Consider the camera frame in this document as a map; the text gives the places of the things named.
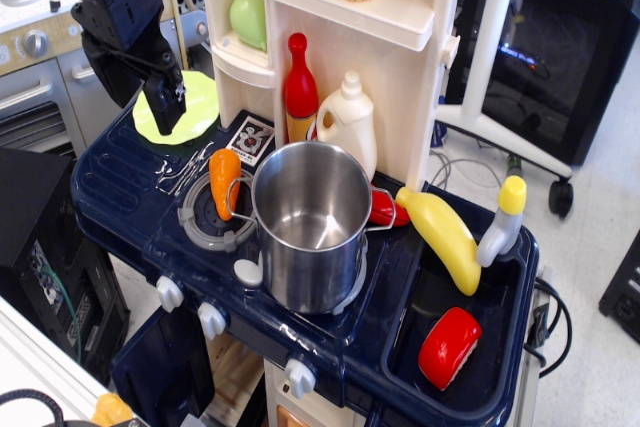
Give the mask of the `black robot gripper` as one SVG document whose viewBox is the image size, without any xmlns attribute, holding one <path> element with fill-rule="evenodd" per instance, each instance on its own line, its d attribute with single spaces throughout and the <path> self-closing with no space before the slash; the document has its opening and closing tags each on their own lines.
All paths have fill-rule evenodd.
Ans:
<svg viewBox="0 0 640 427">
<path fill-rule="evenodd" d="M 168 136 L 186 112 L 186 87 L 160 23 L 163 0 L 79 0 L 72 17 L 108 95 L 124 107 L 143 90 L 156 126 Z"/>
</svg>

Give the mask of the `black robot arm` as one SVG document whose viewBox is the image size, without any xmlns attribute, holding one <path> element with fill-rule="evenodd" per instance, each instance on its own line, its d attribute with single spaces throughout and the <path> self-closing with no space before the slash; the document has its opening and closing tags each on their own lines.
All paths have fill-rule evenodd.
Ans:
<svg viewBox="0 0 640 427">
<path fill-rule="evenodd" d="M 71 15 L 98 79 L 120 107 L 142 92 L 159 133 L 169 135 L 186 112 L 186 87 L 161 32 L 163 0 L 78 0 Z"/>
</svg>

